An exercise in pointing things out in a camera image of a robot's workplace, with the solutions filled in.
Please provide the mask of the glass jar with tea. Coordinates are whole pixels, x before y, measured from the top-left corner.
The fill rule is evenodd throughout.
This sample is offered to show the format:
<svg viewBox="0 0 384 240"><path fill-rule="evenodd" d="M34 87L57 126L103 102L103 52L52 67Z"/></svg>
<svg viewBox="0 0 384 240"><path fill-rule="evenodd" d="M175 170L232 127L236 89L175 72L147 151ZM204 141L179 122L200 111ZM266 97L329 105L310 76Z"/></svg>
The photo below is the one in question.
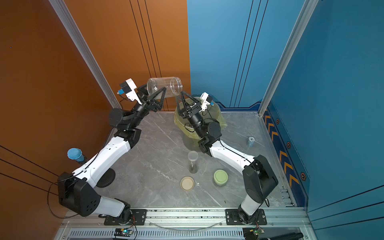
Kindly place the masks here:
<svg viewBox="0 0 384 240"><path fill-rule="evenodd" d="M167 89L165 98L171 98L178 96L183 91L183 84L180 78L177 77L150 78L147 81L149 95L162 88Z"/></svg>

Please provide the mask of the black tube at bottom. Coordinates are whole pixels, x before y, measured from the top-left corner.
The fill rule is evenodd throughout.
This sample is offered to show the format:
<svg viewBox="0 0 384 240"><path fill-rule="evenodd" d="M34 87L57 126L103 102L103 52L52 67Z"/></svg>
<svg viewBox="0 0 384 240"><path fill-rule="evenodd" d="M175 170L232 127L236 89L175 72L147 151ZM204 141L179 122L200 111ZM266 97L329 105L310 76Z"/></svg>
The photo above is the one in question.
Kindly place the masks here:
<svg viewBox="0 0 384 240"><path fill-rule="evenodd" d="M299 240L302 239L304 235L302 233L289 233L284 235L279 235L270 238L262 238L260 240Z"/></svg>

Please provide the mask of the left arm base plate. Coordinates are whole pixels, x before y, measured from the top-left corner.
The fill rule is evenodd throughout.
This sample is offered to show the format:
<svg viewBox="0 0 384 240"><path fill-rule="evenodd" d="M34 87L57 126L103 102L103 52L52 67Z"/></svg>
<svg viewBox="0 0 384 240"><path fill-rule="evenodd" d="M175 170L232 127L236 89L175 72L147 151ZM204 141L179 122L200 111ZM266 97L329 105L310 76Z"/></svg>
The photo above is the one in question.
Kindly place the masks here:
<svg viewBox="0 0 384 240"><path fill-rule="evenodd" d="M143 226L147 218L146 209L133 209L130 213L130 219L118 220L114 217L106 217L104 221L105 226Z"/></svg>

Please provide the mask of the jar with green lid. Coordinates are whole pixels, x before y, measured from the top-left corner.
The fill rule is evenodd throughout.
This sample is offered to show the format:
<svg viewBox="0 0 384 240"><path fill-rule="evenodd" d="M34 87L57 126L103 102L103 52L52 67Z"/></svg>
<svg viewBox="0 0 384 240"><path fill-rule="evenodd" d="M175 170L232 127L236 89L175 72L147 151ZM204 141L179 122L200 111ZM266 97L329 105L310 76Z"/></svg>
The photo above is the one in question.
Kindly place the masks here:
<svg viewBox="0 0 384 240"><path fill-rule="evenodd" d="M229 176L224 170L216 170L213 175L214 183L217 186L225 186L229 180Z"/></svg>

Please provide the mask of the mesh trash bin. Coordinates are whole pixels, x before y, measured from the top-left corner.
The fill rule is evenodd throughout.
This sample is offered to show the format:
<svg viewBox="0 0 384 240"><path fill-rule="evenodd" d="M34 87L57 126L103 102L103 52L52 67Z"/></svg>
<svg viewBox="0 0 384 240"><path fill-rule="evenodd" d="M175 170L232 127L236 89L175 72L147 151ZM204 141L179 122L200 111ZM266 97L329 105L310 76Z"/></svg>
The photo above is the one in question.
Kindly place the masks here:
<svg viewBox="0 0 384 240"><path fill-rule="evenodd" d="M218 121L220 123L221 130L225 129L228 126L226 120L221 114L221 109L219 105L215 102L213 102L213 105L210 105L205 111L200 112L200 115L202 116L205 123L210 123L213 120ZM182 139L184 145L190 151L200 152L201 150L198 144L200 138L198 134L195 132L189 121L187 119L183 119L179 115L178 109L175 110L174 123L183 132Z"/></svg>

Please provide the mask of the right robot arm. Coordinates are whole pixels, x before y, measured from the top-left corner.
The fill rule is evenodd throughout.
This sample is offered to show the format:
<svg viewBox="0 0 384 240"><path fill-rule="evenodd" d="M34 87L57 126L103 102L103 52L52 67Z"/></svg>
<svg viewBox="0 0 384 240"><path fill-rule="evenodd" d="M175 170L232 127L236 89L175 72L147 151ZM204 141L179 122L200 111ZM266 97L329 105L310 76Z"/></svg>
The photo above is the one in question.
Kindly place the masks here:
<svg viewBox="0 0 384 240"><path fill-rule="evenodd" d="M279 184L269 161L262 155L255 157L242 153L221 140L220 122L202 116L202 112L212 104L212 98L207 93L197 99L181 91L177 100L180 101L178 115L186 119L198 135L201 152L222 160L242 174L247 195L238 208L238 216L244 225L256 223L260 217L259 208L267 203L269 194Z"/></svg>

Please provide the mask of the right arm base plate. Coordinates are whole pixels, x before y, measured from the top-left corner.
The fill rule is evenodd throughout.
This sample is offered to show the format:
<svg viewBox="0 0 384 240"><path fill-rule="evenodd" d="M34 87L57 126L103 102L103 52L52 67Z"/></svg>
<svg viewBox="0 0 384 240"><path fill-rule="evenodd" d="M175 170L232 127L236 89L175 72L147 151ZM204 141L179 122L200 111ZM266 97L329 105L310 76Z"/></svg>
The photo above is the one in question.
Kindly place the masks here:
<svg viewBox="0 0 384 240"><path fill-rule="evenodd" d="M234 225L267 225L267 217L263 209L257 209L252 215L248 215L241 208L226 209L226 223L229 226Z"/></svg>

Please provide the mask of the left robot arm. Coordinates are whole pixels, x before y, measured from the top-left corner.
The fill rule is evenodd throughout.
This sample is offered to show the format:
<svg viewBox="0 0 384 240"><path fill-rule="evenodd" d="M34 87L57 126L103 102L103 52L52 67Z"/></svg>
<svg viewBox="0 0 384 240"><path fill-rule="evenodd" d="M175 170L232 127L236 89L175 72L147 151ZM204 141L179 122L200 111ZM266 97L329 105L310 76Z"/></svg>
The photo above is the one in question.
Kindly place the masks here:
<svg viewBox="0 0 384 240"><path fill-rule="evenodd" d="M112 165L139 141L141 130L138 125L151 111L163 108L167 93L165 87L149 94L146 86L135 91L126 84L121 85L124 93L135 94L137 103L126 111L114 108L109 114L109 124L117 132L113 138L89 161L72 173L62 173L58 177L59 204L76 214L87 217L98 214L101 218L111 218L119 225L126 225L132 218L130 204L99 195L94 187L102 177L112 171Z"/></svg>

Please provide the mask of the aluminium front rail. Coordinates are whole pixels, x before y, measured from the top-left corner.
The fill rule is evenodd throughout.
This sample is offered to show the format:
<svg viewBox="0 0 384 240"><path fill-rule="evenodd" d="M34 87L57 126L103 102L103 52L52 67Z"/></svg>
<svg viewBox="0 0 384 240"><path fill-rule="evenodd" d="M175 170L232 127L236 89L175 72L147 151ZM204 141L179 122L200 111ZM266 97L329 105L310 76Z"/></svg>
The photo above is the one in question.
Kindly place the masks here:
<svg viewBox="0 0 384 240"><path fill-rule="evenodd" d="M316 234L303 208L265 208L267 225L234 225L226 223L225 207L199 208L133 208L146 209L143 226L105 226L97 215L63 220L56 240L244 240L256 239L250 230L263 228L256 240L289 233L302 233L300 240L315 240ZM115 229L135 231L129 239L114 238Z"/></svg>

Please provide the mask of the tall jar with clear lid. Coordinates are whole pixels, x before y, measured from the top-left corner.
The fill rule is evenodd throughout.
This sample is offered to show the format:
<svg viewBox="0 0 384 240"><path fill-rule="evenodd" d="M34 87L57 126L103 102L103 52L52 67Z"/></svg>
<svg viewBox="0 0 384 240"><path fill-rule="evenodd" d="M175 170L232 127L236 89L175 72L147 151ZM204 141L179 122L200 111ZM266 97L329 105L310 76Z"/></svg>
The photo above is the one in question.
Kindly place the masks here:
<svg viewBox="0 0 384 240"><path fill-rule="evenodd" d="M195 174L198 171L198 163L197 163L198 157L199 157L199 155L196 151L190 151L188 153L188 159L190 161L189 171L192 174Z"/></svg>

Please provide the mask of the red poker chip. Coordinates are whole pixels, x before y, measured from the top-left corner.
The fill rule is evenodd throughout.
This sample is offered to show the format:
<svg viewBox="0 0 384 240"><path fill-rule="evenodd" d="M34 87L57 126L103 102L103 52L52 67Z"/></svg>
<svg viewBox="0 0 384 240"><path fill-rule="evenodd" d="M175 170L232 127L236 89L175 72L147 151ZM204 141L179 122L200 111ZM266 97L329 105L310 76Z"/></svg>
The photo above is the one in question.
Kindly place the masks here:
<svg viewBox="0 0 384 240"><path fill-rule="evenodd" d="M256 182L256 181L251 181L250 182L250 186L249 186L250 189L253 189L254 191L256 191L256 189L258 189L258 187L259 187L259 183L258 182Z"/></svg>

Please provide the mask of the blue foam-tipped microphone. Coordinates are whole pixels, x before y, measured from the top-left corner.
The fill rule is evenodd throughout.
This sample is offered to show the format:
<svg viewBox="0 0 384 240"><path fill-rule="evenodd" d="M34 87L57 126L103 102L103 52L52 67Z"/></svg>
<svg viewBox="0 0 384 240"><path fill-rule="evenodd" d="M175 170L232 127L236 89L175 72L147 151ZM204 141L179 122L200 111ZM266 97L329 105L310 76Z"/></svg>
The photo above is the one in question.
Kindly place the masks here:
<svg viewBox="0 0 384 240"><path fill-rule="evenodd" d="M77 162L80 165L85 164L88 159L83 152L78 148L71 148L67 151L67 156L70 160Z"/></svg>

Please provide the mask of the yellow trash bag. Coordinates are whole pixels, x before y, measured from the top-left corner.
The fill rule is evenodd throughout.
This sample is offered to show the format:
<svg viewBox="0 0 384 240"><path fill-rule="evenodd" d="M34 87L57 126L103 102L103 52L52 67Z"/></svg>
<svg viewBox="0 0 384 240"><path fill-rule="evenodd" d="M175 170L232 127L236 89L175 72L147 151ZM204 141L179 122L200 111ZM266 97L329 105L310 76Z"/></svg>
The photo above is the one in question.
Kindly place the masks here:
<svg viewBox="0 0 384 240"><path fill-rule="evenodd" d="M204 121L210 121L211 118L217 120L220 123L221 129L228 126L226 120L222 116L221 109L216 102L214 102L213 106L209 106L206 111L200 112L200 115ZM174 114L174 123L182 131L182 137L185 140L196 143L200 140L198 134L194 131L189 121L180 117L177 110L175 110Z"/></svg>

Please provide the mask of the cream jar lid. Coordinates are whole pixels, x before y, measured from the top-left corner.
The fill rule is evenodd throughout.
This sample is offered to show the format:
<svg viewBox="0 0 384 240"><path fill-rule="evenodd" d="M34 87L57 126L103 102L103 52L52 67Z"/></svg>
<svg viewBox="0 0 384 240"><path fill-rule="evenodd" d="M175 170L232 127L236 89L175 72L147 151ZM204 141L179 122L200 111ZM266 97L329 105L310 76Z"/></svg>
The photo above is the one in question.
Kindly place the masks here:
<svg viewBox="0 0 384 240"><path fill-rule="evenodd" d="M195 186L195 181L192 177L183 177L180 181L180 187L183 191L191 191Z"/></svg>

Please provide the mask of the black microphone stand base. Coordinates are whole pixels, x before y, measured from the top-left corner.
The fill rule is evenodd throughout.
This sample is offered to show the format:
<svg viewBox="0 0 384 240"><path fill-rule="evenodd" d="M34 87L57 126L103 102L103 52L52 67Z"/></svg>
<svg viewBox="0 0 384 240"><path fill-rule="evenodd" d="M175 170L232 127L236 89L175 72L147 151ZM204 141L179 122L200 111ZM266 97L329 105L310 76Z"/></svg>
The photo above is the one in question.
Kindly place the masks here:
<svg viewBox="0 0 384 240"><path fill-rule="evenodd" d="M106 188L115 180L116 172L113 169L108 169L97 182L98 188Z"/></svg>

